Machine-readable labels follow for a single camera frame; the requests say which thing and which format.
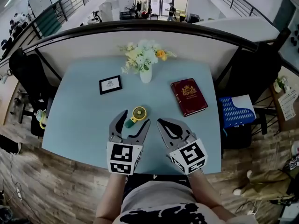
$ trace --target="white partition wall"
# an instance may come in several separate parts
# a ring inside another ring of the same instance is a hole
[[[61,76],[65,74],[72,61],[84,57],[124,56],[118,46],[141,39],[155,40],[179,58],[192,59],[206,63],[214,79],[223,71],[237,46],[215,39],[160,31],[121,31],[85,35],[45,46],[38,46],[53,69]]]

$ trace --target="paper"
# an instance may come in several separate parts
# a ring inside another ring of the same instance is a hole
[[[298,89],[292,89],[278,99],[286,121],[296,116],[293,104],[298,98],[298,95]]]
[[[232,102],[233,102],[234,106],[237,108],[251,110],[254,114],[254,117],[256,118],[256,113],[254,112],[254,108],[253,108],[253,105],[252,105],[249,95],[232,97]]]

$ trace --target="gold emblem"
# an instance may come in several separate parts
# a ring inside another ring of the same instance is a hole
[[[188,85],[185,85],[184,88],[182,88],[182,92],[183,95],[192,95],[196,93],[196,89],[193,86],[190,87]]]

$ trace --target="power strip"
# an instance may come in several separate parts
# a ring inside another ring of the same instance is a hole
[[[256,215],[256,211],[255,210],[249,210],[248,212],[247,212],[247,215]]]
[[[21,192],[20,192],[19,188],[16,188],[16,189],[17,189],[17,194],[18,194],[18,197],[19,197],[19,199],[20,199],[20,200],[23,200],[23,199],[22,199],[22,195],[21,195]]]

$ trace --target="picture frame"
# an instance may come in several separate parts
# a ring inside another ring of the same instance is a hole
[[[113,91],[119,91],[122,89],[121,76],[115,76],[106,78],[99,81],[100,94],[107,94]]]

